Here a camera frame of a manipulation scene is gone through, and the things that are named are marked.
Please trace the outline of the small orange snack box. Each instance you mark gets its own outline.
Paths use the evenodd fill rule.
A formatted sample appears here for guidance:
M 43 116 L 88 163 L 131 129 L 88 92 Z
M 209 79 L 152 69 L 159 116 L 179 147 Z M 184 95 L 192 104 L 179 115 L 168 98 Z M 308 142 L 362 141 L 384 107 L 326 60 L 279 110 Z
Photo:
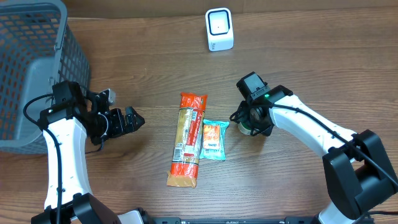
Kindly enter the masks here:
M 203 148 L 214 150 L 220 149 L 220 125 L 204 125 Z

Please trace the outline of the long red orange spaghetti pack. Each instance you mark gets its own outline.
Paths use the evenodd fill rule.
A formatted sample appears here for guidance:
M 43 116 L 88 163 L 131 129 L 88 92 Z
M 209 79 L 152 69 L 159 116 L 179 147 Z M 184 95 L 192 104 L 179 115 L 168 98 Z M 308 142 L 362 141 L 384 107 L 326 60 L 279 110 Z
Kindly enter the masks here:
M 207 95 L 181 93 L 172 163 L 167 177 L 170 187 L 197 186 Z

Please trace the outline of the green lid white jar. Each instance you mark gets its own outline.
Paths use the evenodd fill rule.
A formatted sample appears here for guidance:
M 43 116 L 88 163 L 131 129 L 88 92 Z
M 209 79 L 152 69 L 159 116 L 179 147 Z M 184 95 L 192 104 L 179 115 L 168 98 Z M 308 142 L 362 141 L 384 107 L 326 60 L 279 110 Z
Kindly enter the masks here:
M 238 123 L 238 129 L 240 130 L 241 133 L 248 136 L 252 136 L 253 134 L 258 132 L 258 129 L 255 128 L 254 124 L 251 123 L 249 120 L 240 121 Z

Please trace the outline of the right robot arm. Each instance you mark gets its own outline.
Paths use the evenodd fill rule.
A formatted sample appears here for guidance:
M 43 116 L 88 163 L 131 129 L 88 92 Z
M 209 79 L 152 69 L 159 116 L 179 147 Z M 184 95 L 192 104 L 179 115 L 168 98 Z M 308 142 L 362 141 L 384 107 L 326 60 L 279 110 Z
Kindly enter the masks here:
M 323 162 L 330 204 L 304 223 L 372 223 L 373 209 L 397 193 L 397 176 L 381 138 L 356 133 L 307 107 L 288 88 L 269 88 L 255 72 L 236 84 L 243 96 L 230 120 L 246 135 L 270 136 L 278 127 L 295 136 Z

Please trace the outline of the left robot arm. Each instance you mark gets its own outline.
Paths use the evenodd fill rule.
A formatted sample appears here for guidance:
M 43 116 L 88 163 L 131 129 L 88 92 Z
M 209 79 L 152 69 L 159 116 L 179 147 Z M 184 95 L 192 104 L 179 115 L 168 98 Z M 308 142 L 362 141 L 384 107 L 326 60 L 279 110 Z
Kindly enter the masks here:
M 55 103 L 34 121 L 47 144 L 49 186 L 44 212 L 31 222 L 153 223 L 143 208 L 118 215 L 100 202 L 93 195 L 86 168 L 86 139 L 102 149 L 105 141 L 137 131 L 144 118 L 131 106 L 124 111 L 111 109 L 116 95 L 110 89 L 83 93 L 79 83 L 63 81 L 52 90 Z

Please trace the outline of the teal orange snack packet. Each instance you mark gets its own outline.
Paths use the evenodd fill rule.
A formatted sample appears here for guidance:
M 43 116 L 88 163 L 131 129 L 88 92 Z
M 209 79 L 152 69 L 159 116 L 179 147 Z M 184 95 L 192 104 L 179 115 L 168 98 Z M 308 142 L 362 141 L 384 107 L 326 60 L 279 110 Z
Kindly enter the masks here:
M 226 134 L 226 130 L 229 126 L 229 122 L 227 122 L 227 121 L 212 121 L 212 120 L 205 119 L 203 122 L 203 130 L 204 130 L 205 124 L 220 125 L 220 149 L 219 150 L 204 149 L 203 148 L 203 139 L 202 139 L 200 159 L 211 159 L 211 160 L 225 161 L 226 155 L 225 155 L 224 142 L 225 142 L 225 134 Z

